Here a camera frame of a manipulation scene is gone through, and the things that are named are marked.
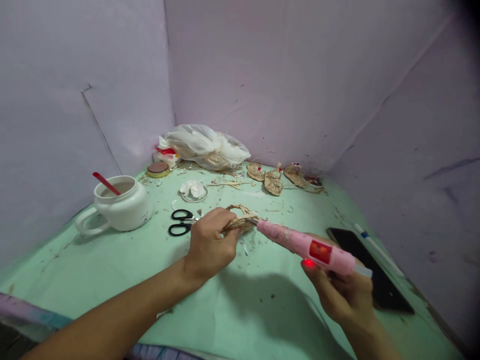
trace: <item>glue gun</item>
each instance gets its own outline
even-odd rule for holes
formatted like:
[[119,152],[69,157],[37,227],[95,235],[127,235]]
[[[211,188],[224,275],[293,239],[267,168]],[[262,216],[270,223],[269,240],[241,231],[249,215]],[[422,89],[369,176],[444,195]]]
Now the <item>glue gun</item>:
[[274,224],[266,220],[246,219],[256,226],[256,229],[273,242],[283,246],[290,252],[310,259],[324,270],[340,275],[352,275],[354,272],[366,277],[372,277],[372,270],[357,264],[354,256],[342,249],[317,240],[303,232]]

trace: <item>tissue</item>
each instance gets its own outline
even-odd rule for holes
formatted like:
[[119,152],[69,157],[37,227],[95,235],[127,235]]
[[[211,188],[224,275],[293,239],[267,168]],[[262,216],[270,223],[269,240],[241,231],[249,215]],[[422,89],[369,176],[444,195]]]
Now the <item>tissue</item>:
[[180,187],[180,192],[185,197],[191,194],[194,198],[198,199],[205,195],[205,188],[198,180],[188,180]]

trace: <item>tin lid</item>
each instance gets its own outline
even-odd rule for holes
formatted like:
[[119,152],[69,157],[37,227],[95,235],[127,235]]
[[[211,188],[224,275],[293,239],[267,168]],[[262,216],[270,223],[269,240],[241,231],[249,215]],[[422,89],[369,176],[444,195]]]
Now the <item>tin lid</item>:
[[169,169],[169,166],[164,163],[164,162],[154,162],[153,164],[151,164],[147,170],[150,172],[150,173],[154,173],[154,174],[160,174],[160,173],[164,173],[166,172],[167,170]]

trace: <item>black phone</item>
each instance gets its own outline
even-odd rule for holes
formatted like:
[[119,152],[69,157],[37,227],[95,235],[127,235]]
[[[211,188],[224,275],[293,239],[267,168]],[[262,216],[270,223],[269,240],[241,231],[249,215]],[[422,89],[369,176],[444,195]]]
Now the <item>black phone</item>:
[[415,311],[395,287],[388,275],[368,252],[357,235],[350,230],[329,227],[326,233],[340,248],[349,252],[365,267],[373,271],[373,305],[379,310],[395,311],[402,314],[414,315]]

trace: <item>red spoon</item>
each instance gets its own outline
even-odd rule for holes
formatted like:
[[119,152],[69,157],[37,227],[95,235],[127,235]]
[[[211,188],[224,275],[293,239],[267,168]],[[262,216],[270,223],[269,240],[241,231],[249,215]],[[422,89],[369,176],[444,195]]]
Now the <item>red spoon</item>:
[[94,172],[93,176],[96,177],[103,185],[105,185],[112,193],[115,195],[122,195],[120,191],[118,191],[114,186],[107,181],[102,175],[100,175],[98,172]]

